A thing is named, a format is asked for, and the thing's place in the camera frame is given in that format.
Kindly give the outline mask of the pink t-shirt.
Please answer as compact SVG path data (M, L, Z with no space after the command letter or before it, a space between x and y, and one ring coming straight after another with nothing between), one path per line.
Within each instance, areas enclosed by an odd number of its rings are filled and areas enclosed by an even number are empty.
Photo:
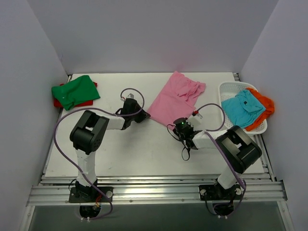
M189 117L205 89L205 83L175 71L149 107L150 119L167 126L178 118Z

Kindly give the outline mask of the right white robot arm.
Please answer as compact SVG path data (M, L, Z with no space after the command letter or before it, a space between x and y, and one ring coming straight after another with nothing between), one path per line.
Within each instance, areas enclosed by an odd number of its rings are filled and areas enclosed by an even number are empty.
M239 126L221 131L196 130L200 123L193 117L178 118L173 122L173 132L187 150L216 148L222 155L227 167L214 186L216 197L226 198L236 183L245 190L241 175L262 156L259 146Z

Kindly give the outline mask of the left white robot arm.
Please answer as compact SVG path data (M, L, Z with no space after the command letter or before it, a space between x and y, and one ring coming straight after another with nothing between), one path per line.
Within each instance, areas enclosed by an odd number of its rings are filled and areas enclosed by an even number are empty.
M133 98L124 101L123 107L115 115L98 115L86 110L70 133L77 154L79 173L76 190L86 202L93 201L97 196L97 176L95 173L95 154L99 149L107 130L125 130L132 122L141 123L151 115L141 109Z

